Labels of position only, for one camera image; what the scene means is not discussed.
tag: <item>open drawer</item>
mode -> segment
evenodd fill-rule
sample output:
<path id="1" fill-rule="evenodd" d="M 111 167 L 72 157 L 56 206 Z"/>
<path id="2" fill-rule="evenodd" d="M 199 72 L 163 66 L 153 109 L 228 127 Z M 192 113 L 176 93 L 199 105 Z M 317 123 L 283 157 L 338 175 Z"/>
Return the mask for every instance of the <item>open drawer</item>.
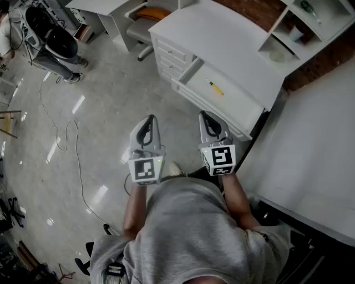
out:
<path id="1" fill-rule="evenodd" d="M 224 93 L 220 95 L 206 80 Z M 173 90 L 202 110 L 208 110 L 225 122 L 241 141 L 251 140 L 250 132 L 264 108 L 240 86 L 219 70 L 196 58 L 177 79 L 171 79 Z"/>

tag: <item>pants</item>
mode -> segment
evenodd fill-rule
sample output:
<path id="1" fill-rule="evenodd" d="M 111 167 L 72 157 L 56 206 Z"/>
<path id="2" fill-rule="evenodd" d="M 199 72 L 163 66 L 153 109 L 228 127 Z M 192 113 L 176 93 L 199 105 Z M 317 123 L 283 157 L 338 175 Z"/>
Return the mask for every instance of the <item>pants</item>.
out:
<path id="1" fill-rule="evenodd" d="M 82 61 L 82 58 L 76 55 L 75 57 L 70 59 L 60 58 L 60 60 L 76 65 Z M 53 73 L 60 75 L 61 77 L 63 77 L 63 79 L 69 79 L 73 74 L 73 72 L 68 67 L 61 64 L 57 60 L 57 57 L 53 53 L 47 51 L 44 48 L 41 49 L 41 51 L 38 53 L 36 58 L 32 60 L 32 62 L 34 63 L 34 65 L 39 65 L 38 67 L 40 68 L 52 71 Z"/>
<path id="2" fill-rule="evenodd" d="M 161 181 L 171 180 L 173 178 L 180 178 L 183 176 L 185 176 L 185 175 L 182 174 L 182 175 L 166 176 L 166 177 L 162 178 Z M 219 189 L 221 189 L 220 183 L 219 183 L 219 178 L 218 178 L 219 176 L 217 176 L 217 175 L 211 176 L 205 166 L 197 171 L 194 171 L 192 174 L 188 174 L 187 176 L 189 178 L 196 178 L 196 179 L 209 181 L 209 182 L 215 184 Z"/>

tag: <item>yellow screwdriver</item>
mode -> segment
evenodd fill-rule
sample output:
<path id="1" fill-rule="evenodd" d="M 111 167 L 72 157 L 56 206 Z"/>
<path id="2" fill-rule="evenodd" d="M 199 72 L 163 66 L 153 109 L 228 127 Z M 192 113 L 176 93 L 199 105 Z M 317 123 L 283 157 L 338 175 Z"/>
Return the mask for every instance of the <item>yellow screwdriver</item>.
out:
<path id="1" fill-rule="evenodd" d="M 220 95 L 223 95 L 223 92 L 222 92 L 214 83 L 212 83 L 211 81 L 209 81 L 207 78 L 206 78 L 206 80 L 207 80 L 207 82 L 210 83 L 210 85 L 211 85 L 212 87 L 215 88 L 215 90 L 216 90 Z"/>

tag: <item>brick wall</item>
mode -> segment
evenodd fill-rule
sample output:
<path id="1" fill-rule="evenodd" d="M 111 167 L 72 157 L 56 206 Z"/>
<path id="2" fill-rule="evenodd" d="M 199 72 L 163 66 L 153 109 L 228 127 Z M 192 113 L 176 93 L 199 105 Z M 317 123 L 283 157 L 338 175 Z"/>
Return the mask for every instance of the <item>brick wall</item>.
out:
<path id="1" fill-rule="evenodd" d="M 280 0 L 214 0 L 256 23 L 267 32 L 286 5 Z"/>
<path id="2" fill-rule="evenodd" d="M 304 65 L 287 76 L 283 83 L 283 87 L 289 93 L 292 93 L 337 68 L 339 65 L 351 59 L 354 55 L 355 24 Z"/>
<path id="3" fill-rule="evenodd" d="M 280 0 L 214 1 L 240 13 L 267 32 L 286 8 L 286 5 Z M 350 0 L 350 3 L 355 6 L 355 0 Z M 287 76 L 283 87 L 289 93 L 292 93 L 345 63 L 354 55 L 355 24 L 325 47 L 325 49 L 321 50 L 304 65 Z"/>

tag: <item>orange cushion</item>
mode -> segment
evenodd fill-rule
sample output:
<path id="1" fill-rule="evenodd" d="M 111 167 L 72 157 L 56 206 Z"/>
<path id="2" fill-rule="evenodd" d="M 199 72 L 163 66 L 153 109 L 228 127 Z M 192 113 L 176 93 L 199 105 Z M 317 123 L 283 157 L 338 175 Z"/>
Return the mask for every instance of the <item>orange cushion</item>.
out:
<path id="1" fill-rule="evenodd" d="M 170 12 L 165 9 L 156 8 L 156 7 L 147 7 L 144 8 L 143 10 L 140 10 L 137 13 L 137 16 L 158 22 L 164 19 L 169 14 Z"/>

